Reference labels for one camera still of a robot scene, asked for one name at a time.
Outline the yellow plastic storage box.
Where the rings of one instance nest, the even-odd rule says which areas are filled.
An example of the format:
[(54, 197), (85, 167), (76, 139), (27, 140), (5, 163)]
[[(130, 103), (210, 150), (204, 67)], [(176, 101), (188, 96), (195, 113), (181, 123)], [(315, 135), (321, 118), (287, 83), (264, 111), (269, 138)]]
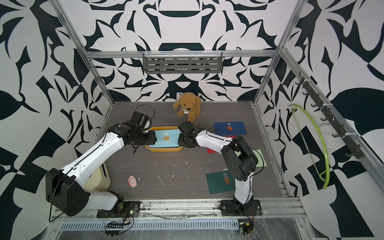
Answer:
[[(167, 127), (151, 127), (149, 130), (150, 131), (155, 131), (155, 130), (173, 130), (173, 129), (178, 129), (176, 126), (167, 126)], [(151, 152), (179, 152), (183, 149), (183, 147), (178, 147), (178, 148), (163, 148), (163, 149), (152, 149), (149, 148), (149, 145), (146, 145), (146, 148), (150, 150)]]

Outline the light blue envelope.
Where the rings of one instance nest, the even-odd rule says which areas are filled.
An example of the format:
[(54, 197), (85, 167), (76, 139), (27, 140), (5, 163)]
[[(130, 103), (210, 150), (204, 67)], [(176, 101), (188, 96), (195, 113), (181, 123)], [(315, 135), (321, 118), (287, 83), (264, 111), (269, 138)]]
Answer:
[(154, 145), (149, 145), (152, 149), (178, 148), (179, 129), (155, 130), (157, 141)]

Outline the dark green envelope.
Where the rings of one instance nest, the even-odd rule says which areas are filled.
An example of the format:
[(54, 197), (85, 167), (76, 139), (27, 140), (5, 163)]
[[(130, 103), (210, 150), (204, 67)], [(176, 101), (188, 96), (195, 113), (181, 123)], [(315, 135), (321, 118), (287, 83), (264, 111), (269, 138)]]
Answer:
[(206, 180), (210, 195), (235, 190), (235, 179), (229, 170), (206, 174)]

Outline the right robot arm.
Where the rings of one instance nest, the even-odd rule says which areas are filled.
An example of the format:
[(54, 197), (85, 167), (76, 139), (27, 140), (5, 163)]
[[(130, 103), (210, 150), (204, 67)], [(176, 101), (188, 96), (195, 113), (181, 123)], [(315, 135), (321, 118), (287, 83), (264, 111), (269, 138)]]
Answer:
[(221, 154), (227, 169), (235, 179), (234, 199), (221, 202), (221, 212), (251, 217), (254, 212), (252, 182), (257, 174), (259, 159), (245, 139), (241, 136), (228, 138), (216, 135), (188, 121), (179, 125), (178, 129), (181, 131), (178, 138), (181, 147), (208, 148)]

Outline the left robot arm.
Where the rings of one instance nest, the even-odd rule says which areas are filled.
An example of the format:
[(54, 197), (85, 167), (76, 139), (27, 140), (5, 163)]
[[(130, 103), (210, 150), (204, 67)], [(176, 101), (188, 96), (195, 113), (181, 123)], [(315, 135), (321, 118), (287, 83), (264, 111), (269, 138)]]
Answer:
[(62, 169), (51, 169), (46, 174), (46, 199), (68, 217), (85, 210), (120, 212), (118, 194), (88, 190), (84, 185), (92, 174), (115, 152), (126, 145), (137, 150), (140, 146), (156, 143), (150, 130), (152, 118), (133, 112), (130, 120), (109, 127), (105, 135), (88, 151)]

